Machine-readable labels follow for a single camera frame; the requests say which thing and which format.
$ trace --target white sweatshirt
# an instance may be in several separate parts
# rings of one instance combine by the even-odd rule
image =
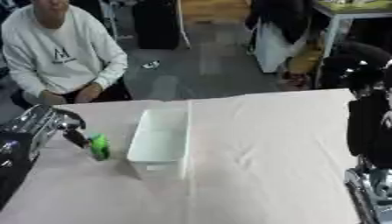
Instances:
[[[28,5],[2,25],[3,53],[12,79],[39,96],[73,92],[94,81],[103,89],[123,76],[127,54],[105,27],[86,11],[70,6],[57,30],[44,28]]]

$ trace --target logo on sweatshirt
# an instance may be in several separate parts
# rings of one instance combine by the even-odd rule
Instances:
[[[66,48],[54,48],[54,61],[53,64],[65,64],[70,61],[76,60],[76,58],[71,57],[67,52]]]

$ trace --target table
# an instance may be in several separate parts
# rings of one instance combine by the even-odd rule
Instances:
[[[343,19],[359,18],[391,18],[392,2],[389,0],[377,0],[372,3],[363,4],[338,4],[315,1],[313,8],[316,11],[328,16],[331,21],[325,35],[325,50],[323,59],[329,57],[333,49],[336,35],[340,28],[340,21]],[[316,87],[319,85],[320,69],[316,79]]]
[[[65,106],[111,141],[95,162],[56,136],[0,213],[2,224],[353,224],[343,185],[345,89],[196,101]],[[123,161],[145,109],[190,105],[188,179],[137,178]]]

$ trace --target box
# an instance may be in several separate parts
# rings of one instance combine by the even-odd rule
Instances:
[[[142,115],[127,158],[142,179],[184,179],[188,138],[189,113],[186,109],[148,109]]]

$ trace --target black pants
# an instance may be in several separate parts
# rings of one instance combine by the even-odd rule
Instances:
[[[72,93],[63,94],[62,96],[66,98],[67,103],[73,104],[75,102],[76,96],[82,89],[83,88],[73,91]],[[15,94],[13,94],[11,99],[14,104],[18,105],[22,109],[29,109],[33,106],[23,97],[22,89],[19,89]],[[105,89],[105,91],[103,91],[92,102],[122,102],[131,100],[132,96],[125,87],[123,78],[121,78],[115,84]]]
[[[75,99],[82,89],[83,88],[73,91],[69,94],[63,94],[62,96],[66,98],[67,103],[75,103]],[[93,99],[92,102],[122,102],[130,100],[132,100],[132,97],[125,87],[123,78],[121,78],[111,87],[105,89],[105,91],[103,91],[97,98]]]

